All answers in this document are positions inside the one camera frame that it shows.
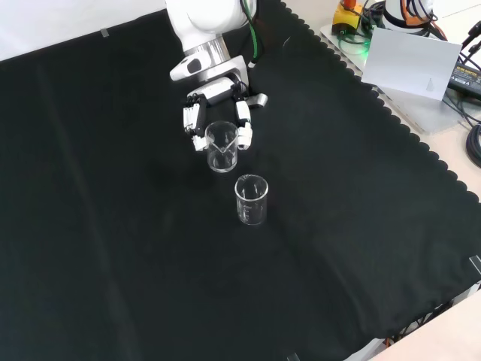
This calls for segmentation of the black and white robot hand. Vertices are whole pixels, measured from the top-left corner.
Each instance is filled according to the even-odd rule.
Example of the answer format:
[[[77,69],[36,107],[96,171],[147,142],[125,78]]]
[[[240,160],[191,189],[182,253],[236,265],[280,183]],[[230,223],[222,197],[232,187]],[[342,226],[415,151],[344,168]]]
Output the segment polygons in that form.
[[[237,148],[246,150],[250,147],[253,138],[250,109],[263,108],[268,97],[263,93],[250,96],[249,89],[243,81],[229,75],[206,83],[188,94],[183,106],[183,128],[192,139],[196,151],[207,148],[207,109],[226,99],[232,99],[235,103]]]

